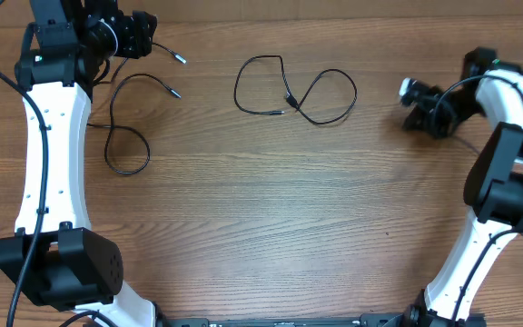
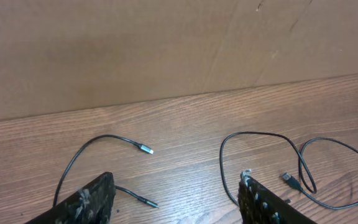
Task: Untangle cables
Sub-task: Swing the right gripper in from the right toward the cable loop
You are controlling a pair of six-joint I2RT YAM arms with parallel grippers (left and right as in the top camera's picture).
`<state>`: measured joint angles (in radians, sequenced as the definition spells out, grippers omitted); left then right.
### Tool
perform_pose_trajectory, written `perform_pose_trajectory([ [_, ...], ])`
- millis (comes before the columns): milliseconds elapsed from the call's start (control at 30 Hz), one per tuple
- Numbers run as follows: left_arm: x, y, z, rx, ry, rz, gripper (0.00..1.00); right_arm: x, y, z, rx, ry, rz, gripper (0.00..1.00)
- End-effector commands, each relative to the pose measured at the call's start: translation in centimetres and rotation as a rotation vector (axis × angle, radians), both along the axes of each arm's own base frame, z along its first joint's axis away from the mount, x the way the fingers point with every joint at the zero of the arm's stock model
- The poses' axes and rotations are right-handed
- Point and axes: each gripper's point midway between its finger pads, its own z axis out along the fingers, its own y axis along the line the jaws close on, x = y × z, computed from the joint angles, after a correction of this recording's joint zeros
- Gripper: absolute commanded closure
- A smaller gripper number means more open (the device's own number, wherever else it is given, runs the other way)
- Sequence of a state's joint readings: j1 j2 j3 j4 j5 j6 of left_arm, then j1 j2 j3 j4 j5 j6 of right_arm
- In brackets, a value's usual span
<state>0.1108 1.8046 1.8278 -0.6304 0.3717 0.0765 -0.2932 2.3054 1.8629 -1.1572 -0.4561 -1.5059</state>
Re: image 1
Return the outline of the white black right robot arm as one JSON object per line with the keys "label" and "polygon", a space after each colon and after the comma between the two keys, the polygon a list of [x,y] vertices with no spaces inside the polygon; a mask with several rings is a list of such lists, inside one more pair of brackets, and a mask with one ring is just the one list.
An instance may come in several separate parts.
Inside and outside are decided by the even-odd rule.
{"label": "white black right robot arm", "polygon": [[470,311],[503,249],[523,234],[523,68],[478,47],[464,57],[458,82],[443,90],[406,78],[400,102],[411,112],[406,131],[451,137],[472,115],[486,117],[491,136],[469,171],[462,232],[438,275],[391,326],[483,326]]}

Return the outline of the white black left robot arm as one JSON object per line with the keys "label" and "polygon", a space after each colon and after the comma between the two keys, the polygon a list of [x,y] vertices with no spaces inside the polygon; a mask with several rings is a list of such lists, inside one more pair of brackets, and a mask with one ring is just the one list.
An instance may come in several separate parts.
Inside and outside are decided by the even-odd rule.
{"label": "white black left robot arm", "polygon": [[160,308],[123,277],[118,246],[95,233],[84,196],[85,133],[94,83],[110,58],[152,50],[155,16],[114,1],[34,1],[10,83],[27,120],[25,188],[0,270],[15,297],[103,326],[162,326]]}

